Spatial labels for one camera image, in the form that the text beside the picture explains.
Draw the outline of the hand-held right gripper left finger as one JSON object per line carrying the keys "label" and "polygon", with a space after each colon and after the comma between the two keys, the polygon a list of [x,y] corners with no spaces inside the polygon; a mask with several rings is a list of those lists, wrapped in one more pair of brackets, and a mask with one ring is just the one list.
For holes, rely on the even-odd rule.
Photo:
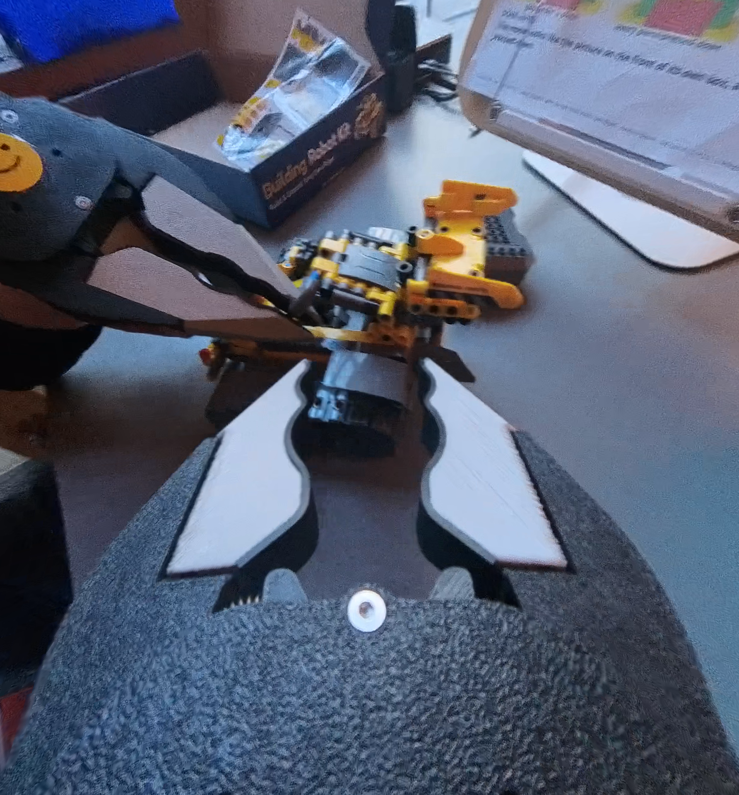
{"label": "hand-held right gripper left finger", "polygon": [[311,476],[292,431],[311,363],[296,363],[216,434],[169,549],[166,575],[242,570],[302,519]]}

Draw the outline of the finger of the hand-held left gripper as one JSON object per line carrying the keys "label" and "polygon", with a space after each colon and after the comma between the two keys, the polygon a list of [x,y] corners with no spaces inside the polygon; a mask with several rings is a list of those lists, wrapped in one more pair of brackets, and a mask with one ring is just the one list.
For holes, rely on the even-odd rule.
{"label": "finger of the hand-held left gripper", "polygon": [[154,176],[141,193],[141,230],[156,253],[205,287],[287,313],[294,284],[240,224]]}
{"label": "finger of the hand-held left gripper", "polygon": [[253,341],[312,341],[261,294],[131,247],[103,257],[64,258],[64,305],[70,314],[146,334],[177,333]]}

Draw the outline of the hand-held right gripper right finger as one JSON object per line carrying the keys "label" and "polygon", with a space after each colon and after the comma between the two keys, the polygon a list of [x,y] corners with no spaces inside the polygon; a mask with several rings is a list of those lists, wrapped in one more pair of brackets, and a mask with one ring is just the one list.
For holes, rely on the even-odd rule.
{"label": "hand-held right gripper right finger", "polygon": [[437,430],[422,480],[426,514],[488,564],[567,569],[513,427],[432,359],[421,369]]}

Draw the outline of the yellow grey toy robot model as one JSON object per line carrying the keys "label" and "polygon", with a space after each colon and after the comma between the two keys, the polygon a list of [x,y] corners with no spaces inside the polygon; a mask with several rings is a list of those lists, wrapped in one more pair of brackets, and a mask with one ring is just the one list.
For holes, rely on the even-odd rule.
{"label": "yellow grey toy robot model", "polygon": [[317,319],[305,325],[314,339],[212,340],[199,353],[216,383],[205,410],[209,422],[223,429],[308,360],[310,435],[358,455],[392,454],[420,359],[433,359],[459,382],[474,381],[460,356],[444,347],[444,326],[473,323],[486,308],[524,305],[522,284],[484,277],[483,217],[516,203],[511,188],[444,181],[441,193],[424,199],[421,226],[295,239],[279,267],[311,301]]}

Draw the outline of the person's left forearm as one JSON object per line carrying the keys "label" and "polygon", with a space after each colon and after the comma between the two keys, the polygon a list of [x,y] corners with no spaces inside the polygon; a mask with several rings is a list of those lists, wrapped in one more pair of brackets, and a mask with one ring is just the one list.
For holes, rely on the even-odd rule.
{"label": "person's left forearm", "polygon": [[34,328],[0,318],[0,390],[25,391],[56,381],[93,346],[101,330],[89,323]]}

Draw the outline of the dark toy kit carton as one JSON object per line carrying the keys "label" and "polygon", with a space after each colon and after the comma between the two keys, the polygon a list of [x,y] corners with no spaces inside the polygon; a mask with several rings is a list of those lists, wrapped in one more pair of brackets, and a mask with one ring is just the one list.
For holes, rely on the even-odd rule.
{"label": "dark toy kit carton", "polygon": [[386,132],[387,76],[375,77],[343,105],[250,171],[217,146],[237,104],[220,102],[152,136],[198,174],[242,222],[275,229],[348,169]]}

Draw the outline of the brown cardboard divider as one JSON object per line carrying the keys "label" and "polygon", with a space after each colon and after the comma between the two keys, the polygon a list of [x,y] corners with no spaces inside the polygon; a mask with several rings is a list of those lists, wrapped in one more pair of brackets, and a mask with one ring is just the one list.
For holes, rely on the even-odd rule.
{"label": "brown cardboard divider", "polygon": [[175,2],[179,21],[0,74],[0,94],[39,97],[150,136],[259,87],[303,10],[387,68],[393,2]]}

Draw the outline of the black stand device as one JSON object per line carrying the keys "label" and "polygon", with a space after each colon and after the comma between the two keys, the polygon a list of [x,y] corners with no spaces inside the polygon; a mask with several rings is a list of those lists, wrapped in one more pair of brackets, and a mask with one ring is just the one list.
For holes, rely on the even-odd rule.
{"label": "black stand device", "polygon": [[364,27],[385,74],[387,113],[402,114],[415,94],[416,9],[409,2],[367,1]]}

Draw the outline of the white monitor with stand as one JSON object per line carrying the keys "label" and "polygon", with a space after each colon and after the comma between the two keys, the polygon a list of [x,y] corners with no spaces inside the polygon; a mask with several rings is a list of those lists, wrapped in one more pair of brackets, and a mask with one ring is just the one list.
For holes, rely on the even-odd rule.
{"label": "white monitor with stand", "polygon": [[481,2],[475,126],[648,261],[739,255],[739,1]]}

